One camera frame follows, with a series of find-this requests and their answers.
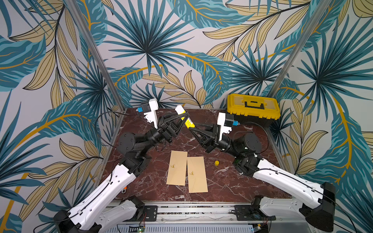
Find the yellow glue stick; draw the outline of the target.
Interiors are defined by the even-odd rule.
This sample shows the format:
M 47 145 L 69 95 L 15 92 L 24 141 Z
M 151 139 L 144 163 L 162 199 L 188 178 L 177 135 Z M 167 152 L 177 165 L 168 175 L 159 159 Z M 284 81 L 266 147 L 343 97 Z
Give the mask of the yellow glue stick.
M 185 126 L 189 128 L 195 128 L 195 124 L 193 121 L 190 119 L 190 117 L 187 115 L 186 110 L 183 108 L 182 105 L 177 105 L 175 108 L 175 111 L 177 112 L 178 115 L 182 116 L 181 120 L 184 121 Z

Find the manila envelope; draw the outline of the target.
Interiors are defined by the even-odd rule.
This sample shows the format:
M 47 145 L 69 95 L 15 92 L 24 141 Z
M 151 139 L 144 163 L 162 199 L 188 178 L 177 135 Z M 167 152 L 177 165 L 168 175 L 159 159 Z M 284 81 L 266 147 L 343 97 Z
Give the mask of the manila envelope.
M 207 193 L 206 168 L 203 157 L 187 158 L 188 191 L 189 193 Z
M 187 152 L 172 150 L 166 184 L 185 186 L 186 166 Z

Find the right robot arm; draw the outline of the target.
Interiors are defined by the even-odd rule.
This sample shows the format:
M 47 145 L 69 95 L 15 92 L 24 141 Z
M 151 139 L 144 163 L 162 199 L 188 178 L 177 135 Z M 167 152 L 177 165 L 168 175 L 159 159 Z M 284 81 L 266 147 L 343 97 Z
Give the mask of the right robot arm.
M 233 166 L 239 174 L 269 183 L 294 197 L 300 203 L 293 203 L 288 209 L 296 216 L 321 231 L 333 232 L 336 207 L 333 184 L 311 182 L 270 163 L 261 156 L 262 144 L 253 132 L 232 139 L 221 135 L 216 124 L 205 130 L 190 128 L 189 131 L 207 153 L 219 149 L 233 156 Z

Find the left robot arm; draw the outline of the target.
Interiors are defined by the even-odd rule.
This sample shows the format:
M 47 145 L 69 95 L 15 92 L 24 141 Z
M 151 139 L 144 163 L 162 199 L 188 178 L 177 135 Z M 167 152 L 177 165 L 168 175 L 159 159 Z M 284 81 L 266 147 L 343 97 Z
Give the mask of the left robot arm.
M 111 174 L 83 201 L 69 211 L 61 210 L 53 218 L 59 233 L 104 233 L 121 221 L 140 219 L 144 203 L 132 196 L 110 210 L 106 207 L 149 165 L 149 150 L 160 143 L 172 143 L 189 117 L 188 113 L 162 116 L 158 128 L 146 134 L 125 132 L 119 137 L 117 151 L 122 155 Z

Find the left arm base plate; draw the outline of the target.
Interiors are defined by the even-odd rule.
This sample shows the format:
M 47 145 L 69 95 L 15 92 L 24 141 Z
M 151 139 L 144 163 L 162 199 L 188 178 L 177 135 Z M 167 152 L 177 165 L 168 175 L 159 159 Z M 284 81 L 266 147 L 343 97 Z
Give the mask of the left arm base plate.
M 146 221 L 146 222 L 155 222 L 157 219 L 157 205 L 145 205 L 136 211 L 135 215 L 127 221 Z

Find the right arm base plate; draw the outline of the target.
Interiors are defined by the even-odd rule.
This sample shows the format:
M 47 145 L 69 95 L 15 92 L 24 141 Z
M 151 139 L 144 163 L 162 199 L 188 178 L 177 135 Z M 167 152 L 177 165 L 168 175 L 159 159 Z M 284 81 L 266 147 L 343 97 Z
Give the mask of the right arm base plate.
M 275 216 L 267 216 L 258 208 L 254 208 L 251 205 L 235 205 L 231 213 L 236 216 L 237 221 L 266 222 L 276 220 Z

